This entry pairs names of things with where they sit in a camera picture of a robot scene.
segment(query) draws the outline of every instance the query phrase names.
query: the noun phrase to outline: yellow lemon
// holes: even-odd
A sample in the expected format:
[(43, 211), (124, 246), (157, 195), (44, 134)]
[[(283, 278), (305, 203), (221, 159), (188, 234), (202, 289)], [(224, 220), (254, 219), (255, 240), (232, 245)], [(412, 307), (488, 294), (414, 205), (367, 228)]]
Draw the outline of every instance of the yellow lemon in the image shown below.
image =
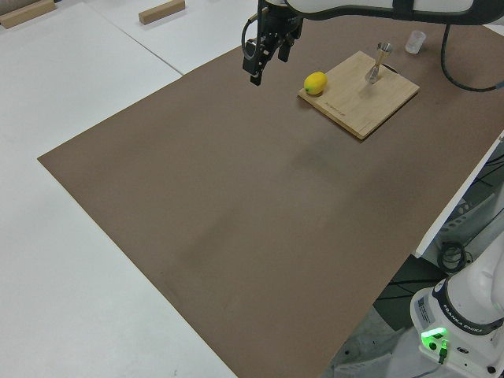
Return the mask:
[(328, 83), (328, 77), (323, 72), (314, 72), (305, 79), (305, 91), (308, 95), (318, 95)]

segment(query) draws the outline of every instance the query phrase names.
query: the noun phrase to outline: white tabletop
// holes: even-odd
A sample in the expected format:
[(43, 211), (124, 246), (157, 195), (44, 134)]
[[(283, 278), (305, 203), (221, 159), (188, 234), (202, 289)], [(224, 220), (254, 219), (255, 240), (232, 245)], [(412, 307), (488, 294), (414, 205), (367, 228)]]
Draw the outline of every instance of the white tabletop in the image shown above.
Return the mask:
[(0, 50), (0, 376), (234, 377), (36, 160), (180, 75), (75, 0)]
[(243, 25), (258, 7), (254, 0), (186, 0), (185, 10), (143, 25), (139, 13), (166, 0), (85, 1), (181, 73), (239, 46)]

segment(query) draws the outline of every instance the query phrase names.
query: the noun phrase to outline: metal jigger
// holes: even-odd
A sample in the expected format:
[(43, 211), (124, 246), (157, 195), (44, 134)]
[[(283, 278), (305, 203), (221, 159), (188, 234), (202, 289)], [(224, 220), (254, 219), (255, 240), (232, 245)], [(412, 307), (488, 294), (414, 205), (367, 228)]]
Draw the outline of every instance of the metal jigger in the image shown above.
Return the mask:
[(382, 61), (384, 61), (384, 59), (391, 54), (393, 47), (389, 42), (380, 42), (378, 43), (376, 50), (377, 53), (375, 65), (369, 70), (368, 73), (366, 73), (364, 77), (365, 80), (369, 81), (371, 84), (374, 84), (376, 81), (378, 81), (378, 72), (380, 71), (380, 65)]

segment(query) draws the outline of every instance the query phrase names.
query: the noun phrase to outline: cup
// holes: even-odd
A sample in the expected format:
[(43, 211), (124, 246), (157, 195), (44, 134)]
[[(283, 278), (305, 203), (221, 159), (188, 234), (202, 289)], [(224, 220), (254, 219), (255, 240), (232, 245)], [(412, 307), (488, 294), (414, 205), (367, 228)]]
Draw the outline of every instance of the cup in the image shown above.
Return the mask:
[(408, 42), (406, 43), (406, 51), (410, 54), (418, 54), (420, 48), (422, 47), (422, 43), (424, 43), (427, 38), (426, 34), (420, 30), (413, 30), (409, 35)]

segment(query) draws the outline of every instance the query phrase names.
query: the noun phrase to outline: brown paper sheet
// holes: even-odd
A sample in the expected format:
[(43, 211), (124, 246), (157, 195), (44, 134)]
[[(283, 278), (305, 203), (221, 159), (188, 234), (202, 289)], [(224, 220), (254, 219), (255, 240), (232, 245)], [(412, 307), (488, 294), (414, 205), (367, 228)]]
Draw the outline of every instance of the brown paper sheet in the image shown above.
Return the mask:
[[(418, 56), (402, 49), (415, 28)], [(443, 78), (442, 34), (306, 22), (261, 87), (233, 50), (40, 161), (240, 378), (316, 378), (502, 131), (504, 92)], [(360, 142), (297, 91), (380, 41), (421, 90)], [(448, 65), (493, 83), (502, 46), (454, 28)]]

